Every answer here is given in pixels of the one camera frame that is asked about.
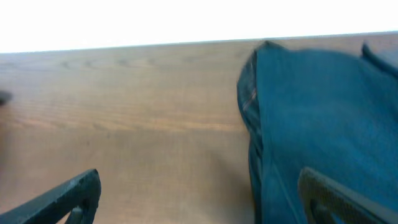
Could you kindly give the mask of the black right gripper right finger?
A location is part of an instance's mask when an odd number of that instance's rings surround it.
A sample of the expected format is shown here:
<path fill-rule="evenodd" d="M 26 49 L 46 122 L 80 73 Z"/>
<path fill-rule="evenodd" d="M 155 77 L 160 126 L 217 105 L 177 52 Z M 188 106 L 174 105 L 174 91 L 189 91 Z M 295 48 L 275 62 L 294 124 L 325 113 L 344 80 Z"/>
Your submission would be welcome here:
<path fill-rule="evenodd" d="M 393 210 L 309 167 L 300 171 L 298 192 L 311 224 L 397 223 Z"/>

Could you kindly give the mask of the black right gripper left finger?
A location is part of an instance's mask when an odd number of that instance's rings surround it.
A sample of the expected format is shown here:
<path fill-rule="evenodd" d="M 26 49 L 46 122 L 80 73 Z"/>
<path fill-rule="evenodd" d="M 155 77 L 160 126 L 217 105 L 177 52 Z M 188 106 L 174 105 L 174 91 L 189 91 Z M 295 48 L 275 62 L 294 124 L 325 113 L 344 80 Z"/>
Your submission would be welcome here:
<path fill-rule="evenodd" d="M 57 223 L 68 215 L 67 223 L 92 224 L 101 195 L 96 169 L 89 169 L 38 197 L 1 214 L 1 223 Z"/>

